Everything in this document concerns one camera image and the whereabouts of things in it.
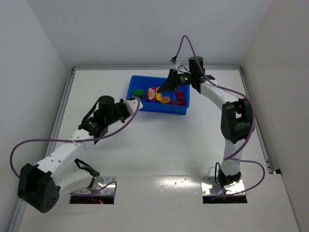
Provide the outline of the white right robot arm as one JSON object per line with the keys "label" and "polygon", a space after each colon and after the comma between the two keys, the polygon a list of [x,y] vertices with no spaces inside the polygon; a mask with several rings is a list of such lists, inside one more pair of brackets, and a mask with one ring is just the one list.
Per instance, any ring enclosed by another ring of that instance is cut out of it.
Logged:
{"label": "white right robot arm", "polygon": [[189,70],[179,71],[178,60],[173,58],[175,68],[169,70],[159,93],[176,91],[181,86],[191,86],[221,110],[221,133],[225,138],[224,158],[218,165],[214,181],[225,187],[240,180],[242,149],[254,130],[252,103],[244,94],[220,86],[212,75],[205,74],[202,57],[189,58]]}

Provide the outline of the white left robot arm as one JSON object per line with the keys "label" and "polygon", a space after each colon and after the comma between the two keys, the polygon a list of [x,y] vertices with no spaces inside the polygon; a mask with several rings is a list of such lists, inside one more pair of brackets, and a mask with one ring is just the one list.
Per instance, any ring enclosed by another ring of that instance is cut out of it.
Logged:
{"label": "white left robot arm", "polygon": [[118,121],[128,126],[142,107],[137,97],[119,102],[108,95],[99,97],[69,139],[61,140],[63,144],[44,159],[21,168],[18,197],[41,213],[47,213],[60,196],[91,186],[99,172],[79,156],[99,140],[111,137],[109,126]]}

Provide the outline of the red lego block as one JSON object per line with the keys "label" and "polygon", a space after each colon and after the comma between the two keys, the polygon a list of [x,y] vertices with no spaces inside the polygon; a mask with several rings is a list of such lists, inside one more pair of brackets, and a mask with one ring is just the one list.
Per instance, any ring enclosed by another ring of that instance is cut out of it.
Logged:
{"label": "red lego block", "polygon": [[183,101],[183,92],[182,91],[177,91],[177,101]]}

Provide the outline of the red lego with pink cloud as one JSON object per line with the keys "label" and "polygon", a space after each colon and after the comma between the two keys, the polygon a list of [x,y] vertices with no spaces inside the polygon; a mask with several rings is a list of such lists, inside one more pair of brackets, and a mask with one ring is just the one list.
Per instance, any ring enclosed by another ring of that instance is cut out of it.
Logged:
{"label": "red lego with pink cloud", "polygon": [[150,101],[156,100],[156,88],[155,87],[151,87],[148,89],[148,99]]}

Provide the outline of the red lego with purple flower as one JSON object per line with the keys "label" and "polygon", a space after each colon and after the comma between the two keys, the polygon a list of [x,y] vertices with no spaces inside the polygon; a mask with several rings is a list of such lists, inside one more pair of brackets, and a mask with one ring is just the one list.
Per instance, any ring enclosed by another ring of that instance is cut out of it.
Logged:
{"label": "red lego with purple flower", "polygon": [[180,101],[173,100],[172,101],[172,105],[175,105],[175,106],[185,106],[185,104],[186,104],[185,100],[180,100]]}

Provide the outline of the green lego plate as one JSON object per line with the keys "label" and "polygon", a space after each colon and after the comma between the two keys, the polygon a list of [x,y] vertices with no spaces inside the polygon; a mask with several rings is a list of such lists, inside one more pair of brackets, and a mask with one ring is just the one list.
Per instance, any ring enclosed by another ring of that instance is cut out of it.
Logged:
{"label": "green lego plate", "polygon": [[139,98],[142,98],[144,96],[144,90],[143,89],[134,89],[133,95],[137,96]]}

